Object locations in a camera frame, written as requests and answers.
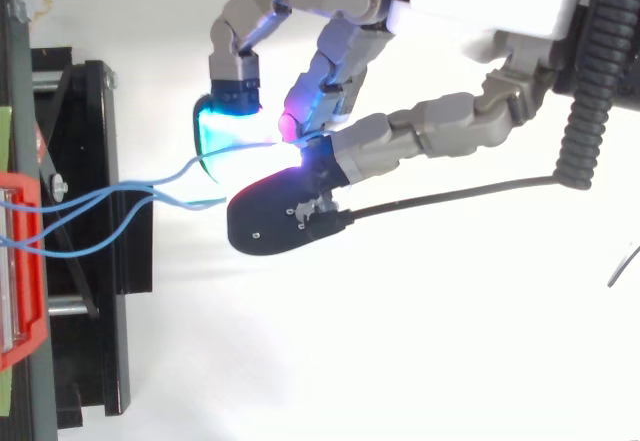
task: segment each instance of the blue led light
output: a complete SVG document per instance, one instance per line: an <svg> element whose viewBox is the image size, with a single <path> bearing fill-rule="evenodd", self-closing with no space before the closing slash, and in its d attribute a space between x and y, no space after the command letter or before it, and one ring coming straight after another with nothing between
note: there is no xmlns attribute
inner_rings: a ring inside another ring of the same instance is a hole
<svg viewBox="0 0 640 441"><path fill-rule="evenodd" d="M200 151L210 153L237 144L278 142L282 137L277 122L265 118L264 111L248 116L232 116L209 109L198 117ZM277 144L269 148L228 153L207 158L209 175L230 196L250 184L274 173L301 164L300 150Z"/></svg>

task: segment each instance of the white background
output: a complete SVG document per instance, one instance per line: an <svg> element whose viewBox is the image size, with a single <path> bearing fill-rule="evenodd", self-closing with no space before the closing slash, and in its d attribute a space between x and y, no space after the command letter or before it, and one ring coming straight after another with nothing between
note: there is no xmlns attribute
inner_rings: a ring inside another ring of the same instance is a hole
<svg viewBox="0 0 640 441"><path fill-rule="evenodd" d="M34 46L71 44L77 61L118 72L123 179L173 173L194 154L191 110L224 2L52 0L34 23ZM274 123L322 22L295 15L258 49ZM478 92L489 67L428 28L372 65L355 118ZM549 174L569 106L550 96L503 147L405 163L353 188L345 207ZM159 206L154 293L127 300L133 403L120 418L85 410L85 427L61 438L640 438L640 268L606 288L640 235L639 140L640 116L615 112L589 193L398 213L269 259L229 247L224 208ZM211 189L194 169L170 191Z"/></svg>

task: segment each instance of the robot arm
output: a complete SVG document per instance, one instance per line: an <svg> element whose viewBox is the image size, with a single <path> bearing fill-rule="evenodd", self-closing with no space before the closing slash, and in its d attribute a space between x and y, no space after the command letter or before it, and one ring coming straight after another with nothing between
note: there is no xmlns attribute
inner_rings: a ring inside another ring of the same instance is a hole
<svg viewBox="0 0 640 441"><path fill-rule="evenodd" d="M292 9L300 9L331 21L320 36L309 71L287 96L281 132L285 140L293 140L343 121L355 103L368 63L393 37L387 29L389 19L384 22L390 8L393 11L405 1L231 0L212 30L213 108L230 114L257 112L260 77L258 58L251 48L271 34ZM413 7L425 0L410 1ZM465 3L464 9L476 9ZM502 1L491 18L491 25L502 29L494 36L487 57L506 56L507 61L487 76L481 96L452 94L419 103L412 110L375 114L312 140L303 150L300 168L255 183L230 202L231 244L247 254L269 255L336 234L354 217L338 212L332 190L384 175L403 159L467 156L479 147L498 146L514 128L533 119L545 94L552 88L558 90L560 84L571 86L565 91L575 92L577 102L555 178L504 183L500 189L550 182L588 189L613 90L640 45L638 16L632 14L640 11L640 0L592 0L589 16L586 9L580 11L579 3L585 0L550 3L549 16L541 18L545 22L537 21L527 34L518 34L523 33L520 6L515 3L514 11ZM451 6L447 4L451 16L462 12L456 12L455 3ZM535 2L528 11L539 11ZM474 13L482 19L488 16L477 9ZM567 73L569 81L564 79ZM451 199L457 198L438 197L440 201Z"/></svg>
<svg viewBox="0 0 640 441"><path fill-rule="evenodd" d="M260 70L252 48L284 22L292 9L332 18L318 40L309 71L285 101L280 121L286 140L343 121L355 104L367 64L392 35L384 24L390 0L231 0L214 23L210 57L211 103L226 114L260 108Z"/></svg>

